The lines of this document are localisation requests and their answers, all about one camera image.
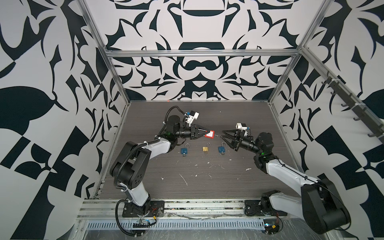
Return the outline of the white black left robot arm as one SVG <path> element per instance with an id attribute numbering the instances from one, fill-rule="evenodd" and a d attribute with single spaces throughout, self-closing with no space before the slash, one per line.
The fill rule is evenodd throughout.
<path id="1" fill-rule="evenodd" d="M 153 140 L 142 143 L 127 142 L 110 168 L 113 185 L 126 194 L 129 203 L 145 207 L 150 203 L 143 179 L 149 161 L 159 155 L 167 154 L 178 144 L 179 139 L 196 140 L 213 131 L 194 124 L 196 118 L 185 114 L 183 120 L 172 115 L 163 122 L 163 127 Z"/>

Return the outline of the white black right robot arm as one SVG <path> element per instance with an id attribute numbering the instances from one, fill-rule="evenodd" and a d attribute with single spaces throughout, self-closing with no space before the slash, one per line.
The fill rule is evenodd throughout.
<path id="1" fill-rule="evenodd" d="M 254 138 L 246 130 L 237 129 L 223 131 L 221 138 L 235 151 L 244 149 L 254 153 L 254 162 L 259 170 L 298 194 L 293 197 L 277 190 L 264 193 L 260 200 L 261 213 L 285 212 L 304 220 L 317 234 L 341 231 L 344 225 L 351 225 L 351 215 L 334 183 L 309 177 L 285 164 L 273 153 L 272 134 L 262 132 Z"/>

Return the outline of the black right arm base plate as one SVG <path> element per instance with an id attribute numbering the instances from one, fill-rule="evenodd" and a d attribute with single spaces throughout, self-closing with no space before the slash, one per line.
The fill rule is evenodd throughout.
<path id="1" fill-rule="evenodd" d="M 286 217 L 286 212 L 274 210 L 266 200 L 245 200 L 244 214 L 248 217 Z"/>

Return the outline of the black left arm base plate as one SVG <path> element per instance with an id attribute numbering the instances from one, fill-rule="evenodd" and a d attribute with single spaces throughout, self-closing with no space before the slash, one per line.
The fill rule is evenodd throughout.
<path id="1" fill-rule="evenodd" d="M 146 201 L 143 206 L 134 203 L 125 203 L 122 213 L 123 218 L 162 216 L 164 213 L 164 201 Z"/>

